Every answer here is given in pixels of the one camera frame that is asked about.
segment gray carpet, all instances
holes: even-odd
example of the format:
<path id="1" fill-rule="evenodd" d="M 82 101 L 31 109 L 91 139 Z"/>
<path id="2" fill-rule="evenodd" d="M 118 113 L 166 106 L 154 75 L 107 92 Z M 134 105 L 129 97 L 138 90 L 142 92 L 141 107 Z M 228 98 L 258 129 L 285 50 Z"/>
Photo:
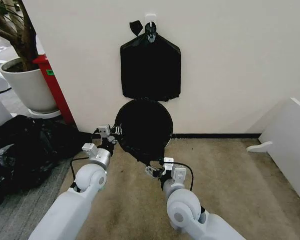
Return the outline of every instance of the gray carpet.
<path id="1" fill-rule="evenodd" d="M 59 194 L 69 169 L 63 160 L 38 188 L 6 196 L 0 205 L 0 240 L 26 240 Z"/>
<path id="2" fill-rule="evenodd" d="M 10 113 L 31 116 L 28 108 L 24 106 L 13 89 L 0 93 L 0 101 Z"/>

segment green sticker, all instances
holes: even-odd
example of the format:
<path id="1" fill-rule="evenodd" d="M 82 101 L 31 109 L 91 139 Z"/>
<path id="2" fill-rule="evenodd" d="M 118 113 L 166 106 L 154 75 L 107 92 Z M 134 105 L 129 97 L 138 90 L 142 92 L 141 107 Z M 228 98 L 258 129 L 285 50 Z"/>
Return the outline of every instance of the green sticker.
<path id="1" fill-rule="evenodd" d="M 54 72 L 52 69 L 46 69 L 46 73 L 49 75 L 49 76 L 54 76 Z"/>

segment white wall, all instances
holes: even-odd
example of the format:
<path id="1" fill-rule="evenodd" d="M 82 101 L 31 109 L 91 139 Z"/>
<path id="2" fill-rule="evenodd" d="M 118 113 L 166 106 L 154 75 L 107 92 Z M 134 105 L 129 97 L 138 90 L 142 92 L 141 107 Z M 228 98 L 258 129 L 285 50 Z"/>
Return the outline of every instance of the white wall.
<path id="1" fill-rule="evenodd" d="M 129 22 L 156 13 L 181 48 L 175 133 L 255 133 L 300 99 L 300 0 L 24 0 L 78 127 L 113 124 Z"/>

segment potted plant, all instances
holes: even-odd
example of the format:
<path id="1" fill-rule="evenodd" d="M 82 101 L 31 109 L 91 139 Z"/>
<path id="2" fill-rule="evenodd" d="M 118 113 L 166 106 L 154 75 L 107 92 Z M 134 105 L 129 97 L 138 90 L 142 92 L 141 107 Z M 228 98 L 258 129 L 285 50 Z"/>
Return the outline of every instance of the potted plant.
<path id="1" fill-rule="evenodd" d="M 41 70 L 33 63 L 38 57 L 36 32 L 22 0 L 0 1 L 0 37 L 8 40 L 19 56 L 1 65 L 0 71 L 24 105 L 42 114 L 57 111 Z"/>

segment white plant pot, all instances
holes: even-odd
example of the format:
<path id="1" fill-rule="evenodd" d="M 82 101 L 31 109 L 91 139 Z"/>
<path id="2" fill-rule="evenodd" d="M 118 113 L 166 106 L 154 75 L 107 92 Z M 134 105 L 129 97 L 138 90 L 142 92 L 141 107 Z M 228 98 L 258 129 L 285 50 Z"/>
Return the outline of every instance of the white plant pot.
<path id="1" fill-rule="evenodd" d="M 0 72 L 23 104 L 38 113 L 46 114 L 57 111 L 57 105 L 40 69 L 20 73 L 6 71 L 19 62 L 21 59 L 18 57 L 2 64 Z"/>

